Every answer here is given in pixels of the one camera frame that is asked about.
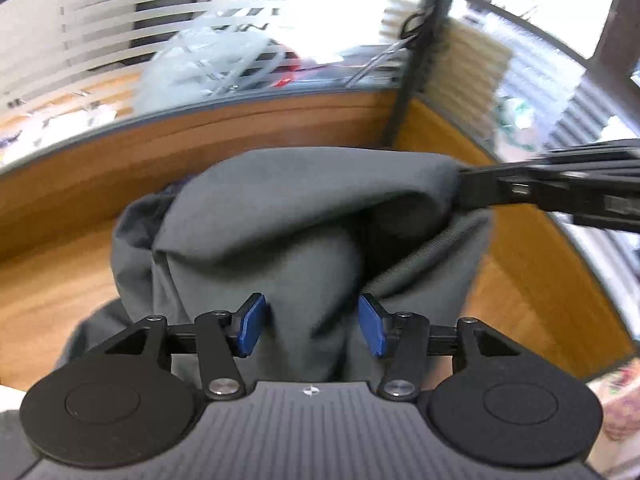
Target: gray ribbed panel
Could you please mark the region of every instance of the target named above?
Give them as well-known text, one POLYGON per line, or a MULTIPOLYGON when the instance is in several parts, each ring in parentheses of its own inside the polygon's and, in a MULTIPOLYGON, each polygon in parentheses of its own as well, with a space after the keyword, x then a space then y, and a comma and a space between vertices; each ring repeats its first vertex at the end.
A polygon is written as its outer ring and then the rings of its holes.
POLYGON ((211 404, 178 446, 146 463, 79 470, 40 462, 25 480, 580 480, 572 463, 540 471, 500 470, 441 443, 415 406, 388 402, 365 383, 259 383, 249 397, 211 404))

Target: blue gripper pad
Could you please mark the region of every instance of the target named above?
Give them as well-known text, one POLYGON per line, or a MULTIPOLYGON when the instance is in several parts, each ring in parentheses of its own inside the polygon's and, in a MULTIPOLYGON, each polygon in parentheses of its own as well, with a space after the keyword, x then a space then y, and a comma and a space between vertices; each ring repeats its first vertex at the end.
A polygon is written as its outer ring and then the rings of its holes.
POLYGON ((358 323, 369 351, 376 357, 382 357, 386 351, 385 330, 380 314, 364 296, 358 298, 358 323))
POLYGON ((242 318, 242 325, 238 334, 238 351, 243 355, 251 355, 251 352, 254 351, 269 307, 266 298, 262 294, 253 294, 249 299, 254 300, 254 304, 242 318))

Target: gray fabric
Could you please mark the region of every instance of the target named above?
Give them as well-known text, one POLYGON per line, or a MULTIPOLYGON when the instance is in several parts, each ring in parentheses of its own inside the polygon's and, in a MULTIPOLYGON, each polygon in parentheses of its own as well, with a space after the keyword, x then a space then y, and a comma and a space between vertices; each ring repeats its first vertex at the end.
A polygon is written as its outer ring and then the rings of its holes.
MULTIPOLYGON (((61 362, 152 312, 187 323, 262 292, 273 323, 238 360, 249 383, 375 383, 355 316, 363 288, 392 312, 452 324, 487 247, 490 213, 455 211, 459 170, 432 153, 282 148, 145 196, 114 231, 122 304, 79 326, 61 362)), ((197 383, 192 357, 176 367, 197 383)))
POLYGON ((15 480, 38 461, 20 426, 19 413, 0 412, 0 480, 15 480))

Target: silver bolt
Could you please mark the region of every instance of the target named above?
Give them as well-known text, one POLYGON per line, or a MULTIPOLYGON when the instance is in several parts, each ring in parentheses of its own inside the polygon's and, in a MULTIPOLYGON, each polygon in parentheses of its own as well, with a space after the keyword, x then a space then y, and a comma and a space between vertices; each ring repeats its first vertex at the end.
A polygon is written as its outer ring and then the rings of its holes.
POLYGON ((237 393, 240 389, 240 383, 229 377, 220 377, 213 379, 209 383, 209 391, 216 395, 231 395, 237 393))
POLYGON ((411 395, 414 390, 415 386, 404 379, 395 379, 385 384, 385 392, 394 397, 406 397, 411 395))
POLYGON ((528 196, 531 193, 529 186, 527 184, 512 184, 511 191, 516 195, 525 195, 528 196))
POLYGON ((589 176, 587 173, 583 173, 581 171, 563 171, 561 173, 562 176, 572 176, 574 178, 585 178, 589 176))

